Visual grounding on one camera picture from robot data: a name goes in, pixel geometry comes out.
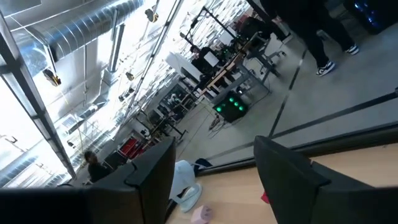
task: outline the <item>black speaker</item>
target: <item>black speaker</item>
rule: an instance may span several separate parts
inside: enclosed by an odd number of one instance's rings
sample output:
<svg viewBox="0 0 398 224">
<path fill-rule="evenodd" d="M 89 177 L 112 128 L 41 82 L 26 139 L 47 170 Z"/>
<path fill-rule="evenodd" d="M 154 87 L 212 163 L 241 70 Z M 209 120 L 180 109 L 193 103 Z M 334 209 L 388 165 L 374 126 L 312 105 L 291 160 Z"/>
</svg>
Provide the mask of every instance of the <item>black speaker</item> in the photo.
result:
<svg viewBox="0 0 398 224">
<path fill-rule="evenodd" d="M 216 110 L 225 121 L 232 123 L 238 118 L 243 117 L 248 112 L 249 107 L 235 92 L 230 91 L 222 100 L 215 104 L 213 109 Z"/>
<path fill-rule="evenodd" d="M 370 34 L 378 34 L 398 21 L 398 1 L 345 0 L 344 7 Z"/>
</svg>

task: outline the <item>white sneaker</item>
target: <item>white sneaker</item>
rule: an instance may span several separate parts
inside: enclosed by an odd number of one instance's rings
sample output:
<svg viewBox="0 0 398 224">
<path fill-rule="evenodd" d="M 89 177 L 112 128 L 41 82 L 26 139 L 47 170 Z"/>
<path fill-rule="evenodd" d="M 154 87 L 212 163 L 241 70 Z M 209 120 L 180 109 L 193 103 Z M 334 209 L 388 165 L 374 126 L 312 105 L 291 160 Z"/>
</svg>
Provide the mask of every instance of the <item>white sneaker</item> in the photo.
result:
<svg viewBox="0 0 398 224">
<path fill-rule="evenodd" d="M 332 61 L 329 61 L 324 67 L 318 68 L 317 75 L 318 77 L 322 77 L 327 73 L 331 72 L 336 67 L 336 64 Z"/>
<path fill-rule="evenodd" d="M 350 55 L 356 55 L 359 52 L 359 47 L 357 45 L 353 45 L 348 50 L 346 50 L 346 52 L 349 53 Z"/>
</svg>

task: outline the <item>gray floor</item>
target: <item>gray floor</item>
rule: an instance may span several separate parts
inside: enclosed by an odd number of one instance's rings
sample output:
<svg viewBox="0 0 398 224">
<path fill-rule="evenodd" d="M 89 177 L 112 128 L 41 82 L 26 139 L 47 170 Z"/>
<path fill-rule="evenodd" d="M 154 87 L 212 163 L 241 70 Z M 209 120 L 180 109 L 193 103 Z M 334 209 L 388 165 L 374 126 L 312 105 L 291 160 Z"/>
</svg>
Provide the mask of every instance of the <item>gray floor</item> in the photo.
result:
<svg viewBox="0 0 398 224">
<path fill-rule="evenodd" d="M 268 136 L 287 95 L 275 133 L 393 92 L 398 87 L 394 66 L 398 64 L 398 25 L 377 36 L 368 36 L 358 30 L 352 31 L 351 35 L 361 47 L 360 54 L 346 55 L 336 43 L 326 41 L 325 50 L 338 63 L 338 68 L 325 77 L 316 77 L 315 61 L 306 54 L 290 91 L 290 82 L 305 47 L 297 39 L 283 45 L 282 50 L 287 56 L 277 61 L 277 69 L 283 77 L 278 79 L 270 75 L 266 82 L 272 94 L 256 103 L 238 123 L 226 124 L 217 134 L 208 130 L 215 112 L 207 101 L 202 101 L 178 125 L 189 132 L 178 145 L 178 159 L 194 161 L 202 157 L 210 158 L 214 164 L 222 164 L 251 157 L 252 147 L 233 148 L 253 141 L 256 135 Z M 273 52 L 279 47 L 280 42 L 273 40 L 268 51 Z M 247 62 L 247 67 L 257 72 L 260 69 L 255 60 Z M 255 88 L 251 94 L 253 102 L 266 95 L 261 88 Z M 275 140 L 285 146 L 294 146 L 390 123 L 397 121 L 396 109 L 397 100 L 391 100 Z"/>
</svg>

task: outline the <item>ductwork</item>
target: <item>ductwork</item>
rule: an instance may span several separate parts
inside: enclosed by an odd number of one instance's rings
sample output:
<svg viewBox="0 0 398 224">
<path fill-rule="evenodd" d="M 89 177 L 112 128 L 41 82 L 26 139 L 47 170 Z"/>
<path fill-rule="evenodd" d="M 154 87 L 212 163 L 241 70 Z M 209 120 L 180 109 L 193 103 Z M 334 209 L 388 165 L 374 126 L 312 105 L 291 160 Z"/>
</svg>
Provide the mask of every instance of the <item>ductwork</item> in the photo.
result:
<svg viewBox="0 0 398 224">
<path fill-rule="evenodd" d="M 50 65 L 43 44 L 50 46 L 56 62 L 110 31 L 116 11 L 118 26 L 145 2 L 147 1 L 94 0 L 26 29 L 15 30 L 12 34 L 30 74 L 35 76 Z"/>
</svg>

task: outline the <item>pink object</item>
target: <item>pink object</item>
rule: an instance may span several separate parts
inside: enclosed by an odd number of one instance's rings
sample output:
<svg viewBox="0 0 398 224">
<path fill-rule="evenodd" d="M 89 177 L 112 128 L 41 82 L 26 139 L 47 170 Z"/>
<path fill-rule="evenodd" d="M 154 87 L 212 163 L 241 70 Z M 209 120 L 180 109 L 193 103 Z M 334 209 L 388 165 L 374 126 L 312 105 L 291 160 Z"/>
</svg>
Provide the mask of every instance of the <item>pink object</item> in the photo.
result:
<svg viewBox="0 0 398 224">
<path fill-rule="evenodd" d="M 269 204 L 269 199 L 268 199 L 266 192 L 264 192 L 264 194 L 261 196 L 261 200 L 263 200 L 265 203 Z"/>
<path fill-rule="evenodd" d="M 193 224 L 206 224 L 209 223 L 211 218 L 213 218 L 213 211 L 206 205 L 195 209 L 191 218 L 191 223 Z"/>
</svg>

